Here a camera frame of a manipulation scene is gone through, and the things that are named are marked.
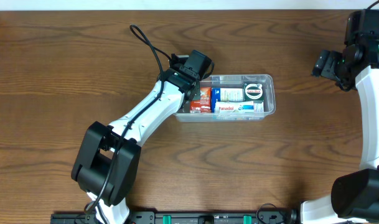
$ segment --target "wooden table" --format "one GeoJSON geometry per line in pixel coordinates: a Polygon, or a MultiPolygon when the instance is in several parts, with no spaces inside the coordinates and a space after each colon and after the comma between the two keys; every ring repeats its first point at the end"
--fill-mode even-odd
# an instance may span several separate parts
{"type": "Polygon", "coordinates": [[[343,49],[349,13],[0,12],[0,223],[47,223],[89,202],[70,178],[85,130],[127,113],[158,73],[131,23],[166,52],[205,53],[214,74],[270,74],[277,109],[260,122],[170,117],[143,147],[129,205],[256,210],[329,194],[358,169],[360,102],[310,72],[322,49],[343,49]]]}

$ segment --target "white backdrop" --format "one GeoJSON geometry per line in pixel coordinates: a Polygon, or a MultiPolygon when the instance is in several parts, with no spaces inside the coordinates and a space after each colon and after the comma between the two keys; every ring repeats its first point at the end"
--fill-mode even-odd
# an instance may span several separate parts
{"type": "Polygon", "coordinates": [[[364,9],[375,0],[0,0],[0,10],[364,9]]]}

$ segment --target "robotic arm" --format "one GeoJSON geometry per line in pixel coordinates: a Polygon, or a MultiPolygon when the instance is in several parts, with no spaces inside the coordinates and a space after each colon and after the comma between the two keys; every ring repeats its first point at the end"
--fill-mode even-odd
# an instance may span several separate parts
{"type": "Polygon", "coordinates": [[[322,51],[312,74],[358,90],[362,107],[360,170],[338,178],[332,194],[301,205],[301,223],[379,222],[379,11],[349,17],[343,53],[322,51]]]}
{"type": "Polygon", "coordinates": [[[135,181],[142,145],[185,102],[200,99],[200,81],[213,70],[211,59],[193,50],[189,56],[167,56],[170,67],[162,71],[155,53],[160,50],[151,45],[139,28],[132,25],[130,29],[154,52],[161,70],[157,82],[128,114],[107,126],[95,122],[87,129],[72,170],[72,179],[93,200],[85,212],[91,214],[96,210],[96,218],[109,224],[122,224],[129,215],[125,197],[135,181]],[[212,70],[206,73],[210,65],[212,70]],[[101,150],[112,151],[113,158],[109,159],[101,150]]]}

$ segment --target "green strip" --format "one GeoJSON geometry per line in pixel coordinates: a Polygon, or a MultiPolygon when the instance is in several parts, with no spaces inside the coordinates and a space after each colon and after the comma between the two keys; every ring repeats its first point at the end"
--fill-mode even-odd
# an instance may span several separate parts
{"type": "Polygon", "coordinates": [[[244,215],[243,216],[243,224],[251,224],[251,216],[244,215]]]}
{"type": "Polygon", "coordinates": [[[164,215],[163,216],[163,224],[171,224],[171,216],[164,215]]]}

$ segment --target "clear plastic bin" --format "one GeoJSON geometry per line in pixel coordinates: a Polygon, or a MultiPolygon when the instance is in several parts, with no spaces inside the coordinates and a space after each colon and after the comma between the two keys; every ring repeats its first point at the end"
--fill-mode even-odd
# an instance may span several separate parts
{"type": "Polygon", "coordinates": [[[201,87],[212,88],[243,88],[245,83],[260,83],[263,85],[263,113],[190,113],[190,103],[174,115],[181,122],[211,122],[211,121],[259,121],[275,112],[275,92],[272,77],[267,74],[259,75],[211,75],[200,82],[201,87]]]}

